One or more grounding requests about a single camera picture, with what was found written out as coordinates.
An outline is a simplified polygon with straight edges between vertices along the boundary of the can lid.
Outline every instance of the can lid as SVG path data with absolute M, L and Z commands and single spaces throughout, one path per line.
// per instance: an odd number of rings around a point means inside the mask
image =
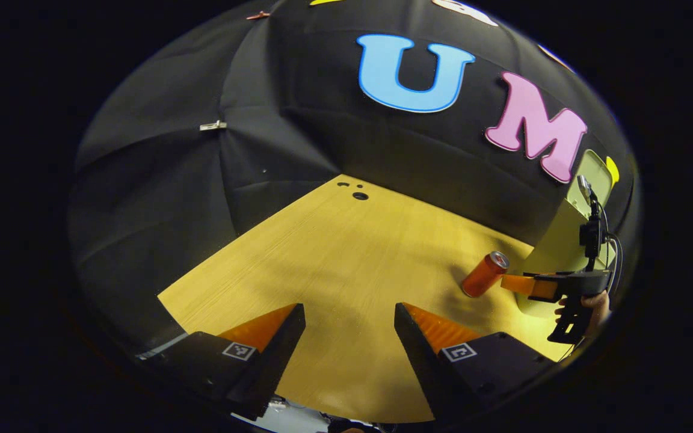
M 492 251 L 490 258 L 499 268 L 508 269 L 510 267 L 510 259 L 506 255 L 498 251 Z

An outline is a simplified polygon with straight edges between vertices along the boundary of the human hand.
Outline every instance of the human hand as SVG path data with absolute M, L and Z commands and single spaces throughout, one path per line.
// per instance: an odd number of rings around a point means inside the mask
M 566 305 L 568 298 L 561 299 L 558 304 Z M 600 327 L 600 324 L 605 322 L 608 318 L 608 314 L 611 313 L 608 310 L 608 290 L 603 290 L 591 298 L 582 298 L 581 304 L 583 307 L 592 308 L 592 317 L 590 317 L 590 325 L 585 330 L 585 337 L 589 337 L 594 334 L 595 331 Z M 556 315 L 561 315 L 563 313 L 563 308 L 558 308 L 555 310 Z M 555 319 L 555 323 L 560 322 L 561 319 Z

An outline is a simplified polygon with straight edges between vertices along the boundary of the wooden tabletop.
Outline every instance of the wooden tabletop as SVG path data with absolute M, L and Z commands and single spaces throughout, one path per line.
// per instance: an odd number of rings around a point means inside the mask
M 340 175 L 244 233 L 159 299 L 185 331 L 209 334 L 302 302 L 306 329 L 278 395 L 349 419 L 425 422 L 433 416 L 394 331 L 396 302 L 480 334 L 508 332 L 550 359 L 568 348 L 547 341 L 553 318 L 524 315 L 499 283 L 477 299 L 462 293 L 459 282 L 492 250 L 520 266 L 532 247 Z

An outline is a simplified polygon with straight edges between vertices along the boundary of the metal clip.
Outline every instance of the metal clip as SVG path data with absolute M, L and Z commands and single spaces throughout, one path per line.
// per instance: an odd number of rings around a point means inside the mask
M 205 125 L 200 125 L 200 131 L 211 131 L 211 129 L 226 129 L 226 122 L 217 120 L 215 123 L 206 123 Z

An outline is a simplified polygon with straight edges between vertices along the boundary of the orange soda can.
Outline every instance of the orange soda can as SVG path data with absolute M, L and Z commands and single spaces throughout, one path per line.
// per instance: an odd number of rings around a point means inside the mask
M 510 261 L 498 251 L 492 251 L 461 282 L 461 290 L 470 298 L 478 298 L 507 273 Z

